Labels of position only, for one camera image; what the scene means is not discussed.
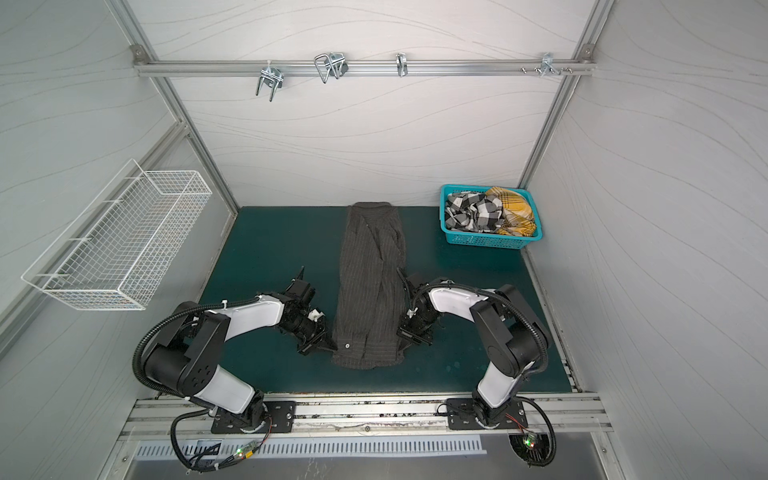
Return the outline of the dark grey pinstriped shirt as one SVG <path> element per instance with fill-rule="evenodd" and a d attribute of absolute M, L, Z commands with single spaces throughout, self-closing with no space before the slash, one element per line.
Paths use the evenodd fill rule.
<path fill-rule="evenodd" d="M 406 302 L 400 278 L 405 266 L 398 209 L 387 202 L 350 206 L 340 253 L 333 364 L 368 370 L 403 361 L 406 345 L 397 331 Z"/>

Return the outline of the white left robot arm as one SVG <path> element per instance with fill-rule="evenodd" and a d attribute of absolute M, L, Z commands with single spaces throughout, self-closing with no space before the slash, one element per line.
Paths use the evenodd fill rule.
<path fill-rule="evenodd" d="M 214 415 L 214 433 L 255 433 L 292 428 L 289 402 L 264 393 L 220 365 L 228 340 L 275 328 L 297 341 L 297 351 L 334 352 L 326 316 L 311 306 L 315 289 L 299 273 L 282 292 L 218 304 L 184 302 L 137 345 L 132 370 L 143 385 L 185 399 Z"/>

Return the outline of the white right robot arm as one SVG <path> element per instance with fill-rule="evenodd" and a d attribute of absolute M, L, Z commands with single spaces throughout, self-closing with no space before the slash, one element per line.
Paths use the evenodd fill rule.
<path fill-rule="evenodd" d="M 402 275 L 400 280 L 407 307 L 397 335 L 407 344 L 432 344 L 433 329 L 446 314 L 474 324 L 489 365 L 460 414 L 472 416 L 480 428 L 499 427 L 520 401 L 522 382 L 548 367 L 551 336 L 538 316 L 512 285 L 481 289 L 444 278 L 420 283 Z"/>

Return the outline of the white vent grille strip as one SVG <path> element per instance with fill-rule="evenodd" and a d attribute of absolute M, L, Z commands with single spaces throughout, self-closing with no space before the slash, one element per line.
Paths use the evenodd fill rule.
<path fill-rule="evenodd" d="M 225 459 L 245 449 L 238 440 L 179 441 L 187 458 L 204 453 L 205 461 Z M 486 455 L 479 435 L 388 437 L 285 437 L 268 439 L 255 458 L 420 458 Z M 169 441 L 143 441 L 134 458 L 140 461 L 177 460 Z"/>

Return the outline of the black white checkered shirt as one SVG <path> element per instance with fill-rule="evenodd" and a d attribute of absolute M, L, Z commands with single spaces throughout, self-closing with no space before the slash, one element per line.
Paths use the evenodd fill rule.
<path fill-rule="evenodd" d="M 448 230 L 467 233 L 494 233 L 504 222 L 501 200 L 482 192 L 449 194 L 445 200 L 444 215 Z"/>

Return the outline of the teal plastic laundry basket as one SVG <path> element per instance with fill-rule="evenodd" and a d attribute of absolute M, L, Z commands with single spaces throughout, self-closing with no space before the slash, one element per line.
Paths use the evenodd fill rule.
<path fill-rule="evenodd" d="M 470 185 L 451 185 L 447 184 L 441 188 L 441 211 L 440 211 L 440 225 L 442 231 L 445 233 L 446 240 L 450 244 L 464 245 L 464 246 L 477 246 L 477 247 L 489 247 L 489 248 L 501 248 L 501 249 L 513 249 L 520 250 L 528 244 L 538 241 L 543 238 L 543 227 L 539 218 L 539 214 L 533 201 L 532 195 L 521 189 L 510 189 L 520 193 L 531 205 L 537 224 L 537 233 L 533 237 L 514 237 L 499 235 L 494 233 L 467 233 L 459 231 L 450 231 L 446 228 L 444 220 L 444 207 L 446 197 L 455 192 L 460 191 L 473 191 L 486 193 L 492 187 L 470 186 Z"/>

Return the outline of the yellow plaid shirt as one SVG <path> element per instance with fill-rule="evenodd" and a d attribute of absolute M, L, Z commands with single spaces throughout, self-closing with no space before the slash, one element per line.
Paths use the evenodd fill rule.
<path fill-rule="evenodd" d="M 502 206 L 502 221 L 496 228 L 496 234 L 533 237 L 537 233 L 533 209 L 520 193 L 501 187 L 492 187 L 486 191 L 486 194 L 499 200 Z"/>

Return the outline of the metal clamp hook left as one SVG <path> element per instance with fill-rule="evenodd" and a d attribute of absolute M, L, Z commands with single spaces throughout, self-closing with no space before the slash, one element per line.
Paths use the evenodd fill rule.
<path fill-rule="evenodd" d="M 273 66 L 270 62 L 260 71 L 258 82 L 255 89 L 255 95 L 259 96 L 262 92 L 269 94 L 269 101 L 272 102 L 276 92 L 283 87 L 283 72 Z"/>

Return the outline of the metal clamp hook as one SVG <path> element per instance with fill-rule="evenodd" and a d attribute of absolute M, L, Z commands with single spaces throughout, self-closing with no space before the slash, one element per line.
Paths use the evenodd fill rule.
<path fill-rule="evenodd" d="M 349 70 L 346 57 L 340 52 L 321 53 L 314 58 L 313 64 L 323 84 L 330 78 L 342 78 Z"/>
<path fill-rule="evenodd" d="M 259 96 L 262 92 L 269 94 L 269 101 L 272 102 L 276 92 L 283 87 L 283 72 L 273 66 L 270 62 L 260 71 L 258 82 L 255 89 L 255 95 Z"/>

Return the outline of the metal clamp hook middle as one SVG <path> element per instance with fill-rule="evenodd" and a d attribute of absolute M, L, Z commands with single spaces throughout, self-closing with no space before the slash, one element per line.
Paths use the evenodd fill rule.
<path fill-rule="evenodd" d="M 323 84 L 330 78 L 342 78 L 349 70 L 346 57 L 340 52 L 321 53 L 314 58 L 313 64 Z"/>

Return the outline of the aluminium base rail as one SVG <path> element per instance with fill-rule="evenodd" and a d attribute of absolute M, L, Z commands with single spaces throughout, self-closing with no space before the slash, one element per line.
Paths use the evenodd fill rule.
<path fill-rule="evenodd" d="M 535 394 L 524 393 L 533 400 L 557 433 L 613 432 L 613 425 L 596 393 Z M 265 401 L 293 402 L 283 417 L 292 420 L 292 430 L 278 437 L 293 436 L 376 436 L 376 435 L 440 435 L 464 433 L 453 430 L 458 425 L 480 434 L 521 433 L 526 430 L 546 433 L 544 416 L 524 404 L 502 414 L 496 428 L 480 427 L 471 408 L 459 413 L 458 419 L 447 414 L 448 399 L 467 398 L 468 393 L 374 393 L 374 394 L 266 394 Z M 170 396 L 137 400 L 132 407 L 118 440 L 167 439 L 172 420 L 197 410 L 185 400 Z M 183 420 L 178 426 L 179 439 L 212 437 L 214 417 L 204 414 Z"/>

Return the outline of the aluminium horizontal rail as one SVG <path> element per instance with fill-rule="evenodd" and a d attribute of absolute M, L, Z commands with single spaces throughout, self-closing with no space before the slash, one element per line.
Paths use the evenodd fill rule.
<path fill-rule="evenodd" d="M 408 75 L 406 77 L 502 77 L 533 76 L 524 75 L 520 68 L 533 68 L 539 65 L 541 58 L 535 59 L 490 59 L 490 60 L 414 60 L 407 58 Z M 590 75 L 597 64 L 586 61 L 554 59 L 555 64 L 568 66 L 573 73 L 567 76 Z M 269 61 L 156 61 L 136 64 L 134 69 L 141 77 L 241 77 L 256 78 Z M 286 78 L 317 78 L 318 72 L 312 60 L 271 61 Z M 349 78 L 393 77 L 397 75 L 395 58 L 384 60 L 347 60 Z"/>

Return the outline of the metal bracket right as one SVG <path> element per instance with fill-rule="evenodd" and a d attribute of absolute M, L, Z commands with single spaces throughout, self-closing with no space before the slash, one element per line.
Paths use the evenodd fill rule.
<path fill-rule="evenodd" d="M 538 66 L 533 68 L 521 67 L 520 71 L 524 75 L 536 74 L 538 77 L 567 76 L 573 73 L 573 70 L 568 66 L 558 67 L 551 53 L 544 54 Z"/>

